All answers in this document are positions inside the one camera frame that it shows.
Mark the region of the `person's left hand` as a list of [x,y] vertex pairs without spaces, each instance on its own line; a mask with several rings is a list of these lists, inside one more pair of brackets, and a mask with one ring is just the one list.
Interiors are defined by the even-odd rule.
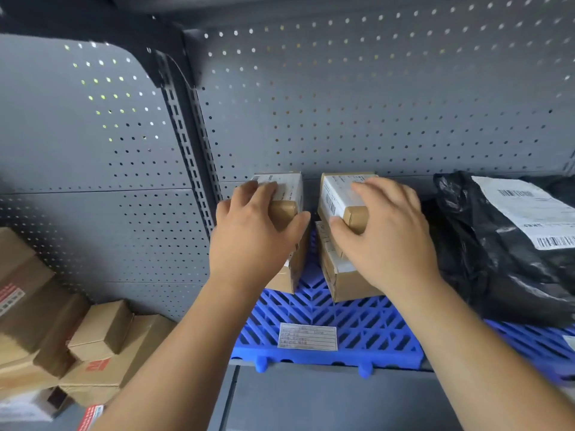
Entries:
[[260,294],[277,275],[287,258],[277,258],[277,229],[269,217],[269,203],[277,183],[258,186],[251,203],[254,216],[230,214],[230,199],[216,209],[216,227],[211,235],[208,284]]

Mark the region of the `person's right hand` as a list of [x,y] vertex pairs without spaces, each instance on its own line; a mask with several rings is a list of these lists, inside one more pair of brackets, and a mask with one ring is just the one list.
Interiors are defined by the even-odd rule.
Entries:
[[428,222],[416,191],[383,177],[353,182],[369,219],[361,249],[351,263],[375,288],[392,298],[442,283]]

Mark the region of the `small white-labelled cardboard box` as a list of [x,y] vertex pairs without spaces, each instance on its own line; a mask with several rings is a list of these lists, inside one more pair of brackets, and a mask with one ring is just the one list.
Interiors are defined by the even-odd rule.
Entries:
[[362,183],[374,176],[377,174],[372,172],[322,174],[318,205],[321,220],[328,226],[332,217],[339,217],[355,234],[362,234],[367,226],[369,212],[351,184]]
[[258,185],[277,183],[269,203],[269,217],[277,231],[283,231],[304,210],[304,183],[299,172],[256,173],[252,181]]

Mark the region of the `person's right forearm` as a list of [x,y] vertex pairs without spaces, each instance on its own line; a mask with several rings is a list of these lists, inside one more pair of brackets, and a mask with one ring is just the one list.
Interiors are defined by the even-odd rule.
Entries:
[[464,431],[575,431],[575,404],[438,276],[381,288],[420,342]]

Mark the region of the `person's left forearm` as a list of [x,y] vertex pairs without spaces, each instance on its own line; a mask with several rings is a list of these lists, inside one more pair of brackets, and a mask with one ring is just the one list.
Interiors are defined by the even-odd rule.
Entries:
[[206,431],[234,343],[273,277],[212,274],[90,431]]

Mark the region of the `small taped cardboard box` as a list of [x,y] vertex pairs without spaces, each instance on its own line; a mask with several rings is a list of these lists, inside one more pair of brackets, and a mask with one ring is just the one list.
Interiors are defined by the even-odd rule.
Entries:
[[265,289],[282,292],[285,294],[295,294],[298,289],[299,280],[306,265],[306,257],[309,248],[311,225],[308,224],[299,243],[290,253],[284,266],[267,284]]
[[315,228],[321,270],[334,303],[384,296],[349,260],[338,255],[323,221],[316,221]]

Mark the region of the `grey slotted shelf upright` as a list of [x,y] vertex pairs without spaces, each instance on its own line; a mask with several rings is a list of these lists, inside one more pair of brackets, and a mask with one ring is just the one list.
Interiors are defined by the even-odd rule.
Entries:
[[166,103],[170,108],[178,144],[186,162],[186,171],[196,197],[197,208],[207,237],[210,239],[215,227],[217,196],[213,188],[205,142],[198,112],[194,102],[194,90],[166,54],[156,51],[156,60],[163,80]]

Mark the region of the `blue plastic grid mat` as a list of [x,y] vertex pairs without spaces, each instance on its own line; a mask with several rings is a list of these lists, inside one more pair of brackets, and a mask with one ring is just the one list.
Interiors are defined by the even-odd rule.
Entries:
[[485,320],[519,355],[559,386],[575,386],[575,324],[539,327]]
[[[418,371],[424,361],[419,341],[386,297],[334,303],[320,267],[312,230],[306,265],[295,294],[265,289],[232,350],[265,372],[271,364],[356,367],[363,378],[377,368]],[[280,323],[337,328],[336,352],[277,347]]]

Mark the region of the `white paper label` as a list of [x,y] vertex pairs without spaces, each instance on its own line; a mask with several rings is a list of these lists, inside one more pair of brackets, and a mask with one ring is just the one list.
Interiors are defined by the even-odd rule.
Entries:
[[282,322],[279,326],[277,347],[336,352],[339,349],[337,328]]

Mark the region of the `grey perforated back panel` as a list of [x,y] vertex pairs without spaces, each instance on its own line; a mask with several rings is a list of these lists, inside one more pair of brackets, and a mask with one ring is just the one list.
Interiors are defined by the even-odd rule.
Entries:
[[95,303],[180,320],[209,238],[163,90],[111,43],[0,35],[0,225]]
[[575,0],[306,0],[186,30],[220,198],[256,172],[575,172]]

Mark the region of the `black plastic parcel bag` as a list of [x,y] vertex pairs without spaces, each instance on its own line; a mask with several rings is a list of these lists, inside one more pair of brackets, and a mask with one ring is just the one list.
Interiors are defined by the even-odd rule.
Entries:
[[[428,220],[442,273],[485,319],[575,324],[575,249],[537,250],[486,200],[472,176],[457,171],[433,178],[436,197],[427,204]],[[575,208],[575,176],[514,180]]]

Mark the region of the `grey metal shelf board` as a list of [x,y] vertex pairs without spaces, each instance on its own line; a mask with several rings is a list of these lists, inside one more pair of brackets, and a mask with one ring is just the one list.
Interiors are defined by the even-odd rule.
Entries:
[[461,431],[432,372],[229,362],[208,431]]

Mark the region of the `white shipping label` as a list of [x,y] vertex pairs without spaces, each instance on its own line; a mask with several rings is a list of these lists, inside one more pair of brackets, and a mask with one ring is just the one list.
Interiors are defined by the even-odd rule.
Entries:
[[575,249],[575,208],[532,183],[472,176],[486,200],[539,251]]

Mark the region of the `small plain cardboard box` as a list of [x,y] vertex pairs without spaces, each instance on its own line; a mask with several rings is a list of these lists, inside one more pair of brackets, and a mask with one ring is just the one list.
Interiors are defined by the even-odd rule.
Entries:
[[125,300],[95,304],[68,341],[68,350],[81,362],[118,355],[132,320],[133,312]]

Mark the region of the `flat red-printed cardboard box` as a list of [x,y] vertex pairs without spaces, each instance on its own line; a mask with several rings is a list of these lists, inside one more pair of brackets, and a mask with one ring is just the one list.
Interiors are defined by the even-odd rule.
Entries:
[[59,388],[83,407],[106,405],[127,385],[176,323],[162,315],[133,318],[118,355],[92,362],[76,362]]

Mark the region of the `narrow brown cardboard box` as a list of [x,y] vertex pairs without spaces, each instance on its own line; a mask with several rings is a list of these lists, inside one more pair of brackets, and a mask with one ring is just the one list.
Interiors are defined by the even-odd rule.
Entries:
[[59,379],[76,362],[68,343],[89,308],[83,295],[73,294],[59,311],[33,359],[34,371],[42,378]]

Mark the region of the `large red-labelled cardboard box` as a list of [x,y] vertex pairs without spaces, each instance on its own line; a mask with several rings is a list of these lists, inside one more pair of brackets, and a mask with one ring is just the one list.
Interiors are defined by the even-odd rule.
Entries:
[[8,227],[0,227],[0,353],[32,353],[42,338],[34,328],[31,299],[54,273],[36,251]]

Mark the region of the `red and white packet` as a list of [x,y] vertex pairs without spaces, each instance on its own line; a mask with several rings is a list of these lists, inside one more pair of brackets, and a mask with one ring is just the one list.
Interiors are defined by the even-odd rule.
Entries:
[[92,405],[89,406],[82,417],[76,431],[91,431],[94,423],[104,413],[105,405]]

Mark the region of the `white cardboard box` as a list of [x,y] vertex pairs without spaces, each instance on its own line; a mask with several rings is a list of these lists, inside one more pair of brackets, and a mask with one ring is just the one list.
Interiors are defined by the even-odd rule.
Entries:
[[59,387],[27,392],[0,400],[0,424],[52,422],[68,400]]

